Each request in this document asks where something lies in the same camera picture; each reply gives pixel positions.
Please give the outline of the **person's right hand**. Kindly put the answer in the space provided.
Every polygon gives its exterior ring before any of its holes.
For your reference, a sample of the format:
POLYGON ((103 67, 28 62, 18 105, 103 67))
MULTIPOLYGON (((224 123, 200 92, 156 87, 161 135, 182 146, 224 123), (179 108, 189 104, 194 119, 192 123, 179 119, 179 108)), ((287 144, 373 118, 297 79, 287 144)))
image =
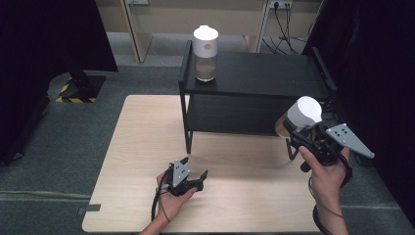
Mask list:
POLYGON ((324 166, 305 147, 300 154, 311 167, 311 188, 317 204, 323 209, 342 215, 340 189, 346 178, 346 167, 342 162, 324 166))

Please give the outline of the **grey floor tape strip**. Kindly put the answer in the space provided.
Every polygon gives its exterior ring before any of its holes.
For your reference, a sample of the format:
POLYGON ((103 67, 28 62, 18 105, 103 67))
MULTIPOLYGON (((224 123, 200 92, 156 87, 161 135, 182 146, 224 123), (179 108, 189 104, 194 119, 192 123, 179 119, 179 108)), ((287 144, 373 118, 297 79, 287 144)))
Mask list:
POLYGON ((78 208, 77 214, 83 215, 87 212, 99 212, 100 208, 100 204, 87 205, 85 208, 78 208))

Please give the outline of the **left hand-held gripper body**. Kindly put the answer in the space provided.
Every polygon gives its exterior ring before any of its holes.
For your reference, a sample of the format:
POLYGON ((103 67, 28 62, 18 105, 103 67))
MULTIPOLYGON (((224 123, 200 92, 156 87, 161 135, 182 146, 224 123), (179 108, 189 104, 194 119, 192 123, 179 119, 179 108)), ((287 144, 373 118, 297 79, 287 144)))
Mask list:
POLYGON ((184 195, 188 190, 196 188, 198 191, 204 189, 204 182, 197 183, 196 179, 189 180, 190 169, 175 160, 171 163, 166 172, 166 185, 170 193, 176 197, 184 195))

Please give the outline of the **white wall power socket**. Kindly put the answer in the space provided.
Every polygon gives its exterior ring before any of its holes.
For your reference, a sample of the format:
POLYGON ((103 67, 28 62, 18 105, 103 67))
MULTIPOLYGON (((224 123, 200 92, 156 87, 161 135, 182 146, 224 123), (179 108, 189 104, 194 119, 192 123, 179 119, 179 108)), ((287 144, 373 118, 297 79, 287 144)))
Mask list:
POLYGON ((271 0, 269 3, 270 9, 288 10, 292 7, 293 0, 271 0))

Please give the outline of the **beige wooden desk frame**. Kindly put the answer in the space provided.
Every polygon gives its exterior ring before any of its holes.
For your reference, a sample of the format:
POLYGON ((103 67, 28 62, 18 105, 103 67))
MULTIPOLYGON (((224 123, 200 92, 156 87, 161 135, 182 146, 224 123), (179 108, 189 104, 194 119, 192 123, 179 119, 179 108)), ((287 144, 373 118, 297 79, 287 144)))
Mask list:
POLYGON ((115 61, 122 66, 176 67, 193 31, 219 31, 219 49, 258 53, 264 39, 287 34, 292 47, 305 44, 324 0, 95 0, 115 61))

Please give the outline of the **black two-tier shelf rack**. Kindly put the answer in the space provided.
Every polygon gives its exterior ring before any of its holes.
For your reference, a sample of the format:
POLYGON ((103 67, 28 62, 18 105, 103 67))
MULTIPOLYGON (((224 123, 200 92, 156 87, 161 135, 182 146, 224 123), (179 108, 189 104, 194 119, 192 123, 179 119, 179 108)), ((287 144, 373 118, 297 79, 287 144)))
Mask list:
POLYGON ((274 136, 275 122, 298 98, 326 102, 337 92, 315 47, 307 55, 220 52, 216 77, 203 82, 196 79, 192 42, 178 86, 188 152, 195 131, 274 136))

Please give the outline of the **black curtain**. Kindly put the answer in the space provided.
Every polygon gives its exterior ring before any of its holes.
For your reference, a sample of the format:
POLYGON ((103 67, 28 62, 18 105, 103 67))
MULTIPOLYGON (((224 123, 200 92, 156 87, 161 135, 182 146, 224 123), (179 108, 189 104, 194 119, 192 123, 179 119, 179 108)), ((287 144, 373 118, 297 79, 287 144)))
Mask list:
POLYGON ((324 0, 304 50, 313 47, 415 227, 415 0, 324 0))
POLYGON ((116 70, 96 0, 0 0, 0 165, 20 151, 53 78, 116 70))

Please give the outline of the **black stand base striped tape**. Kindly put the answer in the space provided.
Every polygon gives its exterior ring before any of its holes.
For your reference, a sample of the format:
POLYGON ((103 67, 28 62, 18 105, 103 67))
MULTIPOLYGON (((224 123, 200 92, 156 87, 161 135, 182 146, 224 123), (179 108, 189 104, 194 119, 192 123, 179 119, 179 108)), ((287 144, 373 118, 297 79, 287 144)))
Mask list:
POLYGON ((56 101, 60 103, 94 103, 105 79, 103 75, 88 75, 83 70, 71 72, 56 101))

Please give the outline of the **person's left hand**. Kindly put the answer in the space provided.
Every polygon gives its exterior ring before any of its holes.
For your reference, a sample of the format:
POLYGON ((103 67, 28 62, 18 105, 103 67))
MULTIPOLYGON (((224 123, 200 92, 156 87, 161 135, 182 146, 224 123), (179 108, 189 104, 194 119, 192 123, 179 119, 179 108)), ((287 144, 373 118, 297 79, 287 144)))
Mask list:
POLYGON ((179 214, 184 204, 197 192, 196 188, 188 190, 184 195, 174 196, 166 188, 160 189, 158 211, 155 222, 167 225, 179 214))

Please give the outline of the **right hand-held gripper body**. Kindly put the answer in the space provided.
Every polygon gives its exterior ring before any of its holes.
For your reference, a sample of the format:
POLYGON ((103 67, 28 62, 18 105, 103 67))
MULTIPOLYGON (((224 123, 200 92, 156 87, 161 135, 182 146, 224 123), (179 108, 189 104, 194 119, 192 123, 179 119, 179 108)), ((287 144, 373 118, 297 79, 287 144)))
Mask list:
POLYGON ((319 122, 312 127, 294 131, 288 139, 288 145, 296 149, 294 153, 289 152, 291 160, 297 156, 300 146, 303 146, 324 166, 343 162, 344 156, 341 154, 343 148, 349 148, 369 159, 375 157, 375 153, 357 137, 346 123, 329 127, 326 123, 319 122))

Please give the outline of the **white-lidded glass spice jar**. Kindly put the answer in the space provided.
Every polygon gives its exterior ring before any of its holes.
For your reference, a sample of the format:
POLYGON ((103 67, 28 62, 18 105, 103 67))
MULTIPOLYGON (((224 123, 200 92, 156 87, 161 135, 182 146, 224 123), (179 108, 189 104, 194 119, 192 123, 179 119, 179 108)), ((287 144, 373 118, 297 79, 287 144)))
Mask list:
POLYGON ((283 121, 288 118, 302 130, 309 128, 322 120, 322 108, 312 97, 302 96, 275 122, 275 131, 282 137, 283 121))
POLYGON ((200 25, 193 33, 193 51, 196 78, 208 82, 216 76, 217 45, 219 33, 208 25, 200 25))

